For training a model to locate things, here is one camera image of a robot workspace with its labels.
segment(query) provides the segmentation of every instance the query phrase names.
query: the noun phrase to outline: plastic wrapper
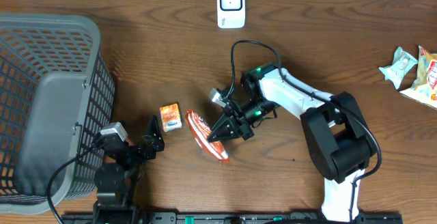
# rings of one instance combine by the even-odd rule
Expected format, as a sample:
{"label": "plastic wrapper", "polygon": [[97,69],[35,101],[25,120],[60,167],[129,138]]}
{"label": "plastic wrapper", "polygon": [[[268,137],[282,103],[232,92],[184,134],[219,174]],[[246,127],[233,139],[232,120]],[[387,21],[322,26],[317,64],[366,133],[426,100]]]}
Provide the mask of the plastic wrapper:
{"label": "plastic wrapper", "polygon": [[207,138],[211,134],[211,129],[202,117],[193,110],[187,110],[185,113],[185,122],[188,124],[197,144],[199,144],[201,148],[221,162],[229,162],[229,156],[220,141],[208,142]]}
{"label": "plastic wrapper", "polygon": [[410,53],[398,47],[393,56],[393,63],[387,67],[379,67],[379,69],[384,74],[385,80],[392,81],[395,88],[399,89],[404,76],[416,64],[417,60]]}
{"label": "plastic wrapper", "polygon": [[431,54],[419,46],[416,80],[401,94],[437,109],[437,54]]}
{"label": "plastic wrapper", "polygon": [[164,132],[172,131],[182,127],[178,104],[172,104],[159,108],[161,120],[163,121]]}

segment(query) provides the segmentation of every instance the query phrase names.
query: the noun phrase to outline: basket bottom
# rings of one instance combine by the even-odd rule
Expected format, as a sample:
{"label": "basket bottom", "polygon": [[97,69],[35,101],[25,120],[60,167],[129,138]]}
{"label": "basket bottom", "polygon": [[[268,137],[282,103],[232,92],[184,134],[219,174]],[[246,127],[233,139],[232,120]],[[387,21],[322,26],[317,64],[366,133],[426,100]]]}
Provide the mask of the basket bottom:
{"label": "basket bottom", "polygon": [[[84,79],[79,73],[52,72],[40,81],[14,171],[20,194],[45,196],[50,177],[67,161]],[[65,171],[57,176],[52,193],[59,189],[64,176]]]}

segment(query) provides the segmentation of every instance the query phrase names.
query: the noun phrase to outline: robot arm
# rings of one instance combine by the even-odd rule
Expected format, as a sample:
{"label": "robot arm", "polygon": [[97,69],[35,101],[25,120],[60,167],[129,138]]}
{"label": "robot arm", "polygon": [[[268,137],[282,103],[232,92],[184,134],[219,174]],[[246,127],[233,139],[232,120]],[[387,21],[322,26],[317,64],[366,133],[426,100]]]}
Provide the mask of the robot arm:
{"label": "robot arm", "polygon": [[[285,68],[282,73],[299,88],[353,111],[364,121],[350,94],[334,96],[321,92],[296,79]],[[226,92],[214,89],[211,93],[212,101],[222,106],[224,114],[213,126],[208,141],[238,137],[246,140],[254,135],[251,129],[254,122],[263,120],[264,116],[277,107],[284,107],[301,120],[311,160],[325,177],[325,200],[322,205],[324,216],[330,221],[349,221],[351,183],[355,177],[364,174],[369,158],[376,152],[362,128],[330,105],[283,81],[275,64],[243,73],[241,84],[251,97],[241,106],[232,97],[226,98],[223,95]],[[345,124],[345,130],[334,135],[330,127],[336,124]],[[358,215],[357,198],[358,193],[353,200],[353,219]]]}

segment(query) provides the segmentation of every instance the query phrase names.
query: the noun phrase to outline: plastic basket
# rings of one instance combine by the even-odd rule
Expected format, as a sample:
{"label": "plastic basket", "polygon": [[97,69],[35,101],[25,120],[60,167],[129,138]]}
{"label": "plastic basket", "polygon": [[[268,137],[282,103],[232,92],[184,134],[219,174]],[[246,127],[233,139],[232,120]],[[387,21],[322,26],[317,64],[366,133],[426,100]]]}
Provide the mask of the plastic basket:
{"label": "plastic basket", "polygon": [[[86,150],[112,114],[115,86],[100,32],[82,16],[0,14],[0,212],[49,210],[53,172]],[[53,202],[94,190],[103,151],[53,183]]]}

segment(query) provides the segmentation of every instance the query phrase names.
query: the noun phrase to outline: wooden table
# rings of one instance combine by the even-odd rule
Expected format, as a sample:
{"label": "wooden table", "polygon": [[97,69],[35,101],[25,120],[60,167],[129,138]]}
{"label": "wooden table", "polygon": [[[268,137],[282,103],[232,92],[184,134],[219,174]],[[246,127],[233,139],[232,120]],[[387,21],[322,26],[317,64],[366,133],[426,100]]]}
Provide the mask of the wooden table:
{"label": "wooden table", "polygon": [[[114,121],[140,142],[148,118],[178,102],[213,124],[213,87],[231,81],[230,47],[241,39],[276,48],[298,79],[357,99],[383,151],[382,168],[364,180],[359,207],[400,211],[405,223],[437,218],[437,111],[401,96],[384,81],[402,46],[437,51],[437,0],[246,0],[244,29],[216,25],[216,0],[0,0],[2,12],[79,14],[102,34],[101,53],[117,78]],[[257,46],[236,49],[242,72],[274,61]],[[410,71],[401,89],[411,85]],[[225,144],[220,164],[195,143],[186,125],[164,134],[166,148],[145,167],[136,203],[180,212],[289,212],[319,208],[323,178],[311,162],[300,122],[279,110],[248,141]],[[65,201],[60,212],[91,211],[96,196]],[[51,213],[1,215],[2,223],[54,223]]]}

